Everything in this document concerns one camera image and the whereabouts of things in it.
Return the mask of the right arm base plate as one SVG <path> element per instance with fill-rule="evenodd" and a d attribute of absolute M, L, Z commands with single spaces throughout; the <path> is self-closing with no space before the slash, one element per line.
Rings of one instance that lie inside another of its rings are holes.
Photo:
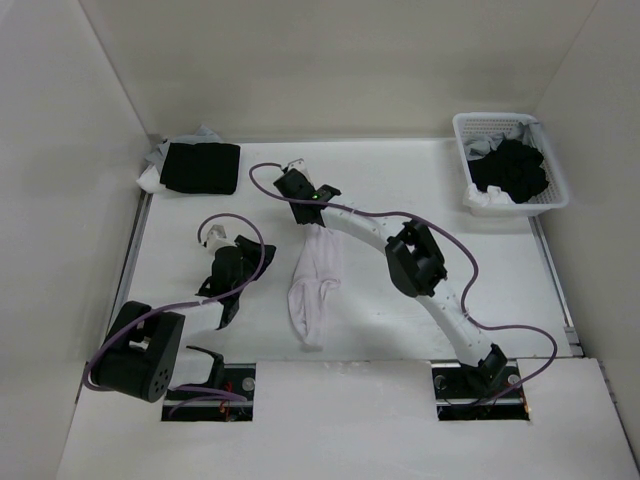
<path fill-rule="evenodd" d="M 529 409 L 523 388 L 494 399 L 497 393 L 520 380 L 516 362 L 508 362 L 488 393 L 477 393 L 457 364 L 432 367 L 436 415 L 439 421 L 529 421 Z"/>

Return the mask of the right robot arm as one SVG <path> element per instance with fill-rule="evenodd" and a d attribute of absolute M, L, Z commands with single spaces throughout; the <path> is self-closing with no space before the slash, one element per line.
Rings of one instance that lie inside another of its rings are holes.
<path fill-rule="evenodd" d="M 394 231 L 385 214 L 360 213 L 339 199 L 338 189 L 316 188 L 293 167 L 274 186 L 289 202 L 297 223 L 345 233 L 383 254 L 394 287 L 422 305 L 449 340 L 464 371 L 466 388 L 477 398 L 490 395 L 500 383 L 506 356 L 465 318 L 447 283 L 444 255 L 426 224 L 410 220 Z"/>

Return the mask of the light pink tank top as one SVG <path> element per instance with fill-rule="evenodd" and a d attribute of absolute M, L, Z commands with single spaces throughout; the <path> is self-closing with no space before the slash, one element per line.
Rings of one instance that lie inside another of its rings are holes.
<path fill-rule="evenodd" d="M 327 298 L 341 286 L 343 244 L 339 232 L 304 226 L 304 244 L 288 292 L 288 310 L 302 343 L 321 350 L 326 341 Z"/>

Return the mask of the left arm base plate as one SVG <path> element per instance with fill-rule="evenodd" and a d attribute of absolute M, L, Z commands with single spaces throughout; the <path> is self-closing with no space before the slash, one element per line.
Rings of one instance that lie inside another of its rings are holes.
<path fill-rule="evenodd" d="M 256 365 L 218 367 L 199 391 L 168 391 L 162 403 L 162 422 L 234 423 L 254 417 Z"/>

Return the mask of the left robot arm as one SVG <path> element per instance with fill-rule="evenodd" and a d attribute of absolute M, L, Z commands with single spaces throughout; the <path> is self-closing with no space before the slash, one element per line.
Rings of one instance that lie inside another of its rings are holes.
<path fill-rule="evenodd" d="M 83 373 L 83 384 L 94 391 L 113 391 L 149 403 L 171 388 L 186 320 L 184 312 L 210 304 L 222 307 L 217 330 L 230 325 L 246 286 L 258 280 L 272 263 L 276 247 L 242 235 L 235 240 L 207 240 L 212 251 L 209 276 L 194 301 L 158 308 L 128 301 L 120 308 L 100 349 Z"/>

